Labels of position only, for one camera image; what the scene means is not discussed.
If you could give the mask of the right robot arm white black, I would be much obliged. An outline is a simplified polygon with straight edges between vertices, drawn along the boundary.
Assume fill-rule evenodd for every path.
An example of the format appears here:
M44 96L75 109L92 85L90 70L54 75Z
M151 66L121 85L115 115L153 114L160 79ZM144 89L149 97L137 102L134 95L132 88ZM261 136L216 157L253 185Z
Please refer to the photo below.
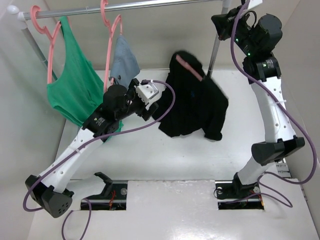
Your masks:
M285 107L282 73L272 51L283 36L282 22L272 14L265 14L250 26L247 23L249 16L245 13L240 17L234 42L245 54L244 72L257 80L250 80L249 84L260 109L265 140L251 146L250 160L234 175L222 198L247 197L257 186L258 177L274 162L305 146L305 139L296 135L289 118L281 110Z

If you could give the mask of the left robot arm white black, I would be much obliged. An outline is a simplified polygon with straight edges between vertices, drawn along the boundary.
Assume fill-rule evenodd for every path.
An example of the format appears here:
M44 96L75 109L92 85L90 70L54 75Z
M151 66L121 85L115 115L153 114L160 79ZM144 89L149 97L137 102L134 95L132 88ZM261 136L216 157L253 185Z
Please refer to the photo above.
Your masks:
M121 120L133 114L145 121L150 119L158 108L158 104L152 102L159 93L155 84L154 80L139 82L134 78L128 87L112 85L64 152L46 170L25 180L27 194L23 209L30 211L27 199L31 197L40 210L59 218L72 206L73 200L81 201L94 195L107 198L113 181L104 173L96 172L76 182L71 182L71 178L93 151L120 134Z

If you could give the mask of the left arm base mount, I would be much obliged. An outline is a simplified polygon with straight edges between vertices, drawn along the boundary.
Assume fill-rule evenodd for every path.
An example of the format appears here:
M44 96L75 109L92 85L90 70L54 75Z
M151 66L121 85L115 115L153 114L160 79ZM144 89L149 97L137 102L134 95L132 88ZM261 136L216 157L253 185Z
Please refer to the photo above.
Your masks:
M93 211L125 211L127 208L128 181L113 181L102 172L96 172L96 177L103 180L102 192L90 195L86 199L91 203Z

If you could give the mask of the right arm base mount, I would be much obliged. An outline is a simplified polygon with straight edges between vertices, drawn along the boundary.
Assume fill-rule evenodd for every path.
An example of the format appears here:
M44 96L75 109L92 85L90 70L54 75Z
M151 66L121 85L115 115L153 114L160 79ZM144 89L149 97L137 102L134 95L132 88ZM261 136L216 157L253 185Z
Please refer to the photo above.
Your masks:
M264 210L257 183L238 187L231 180L217 180L213 195L219 210Z

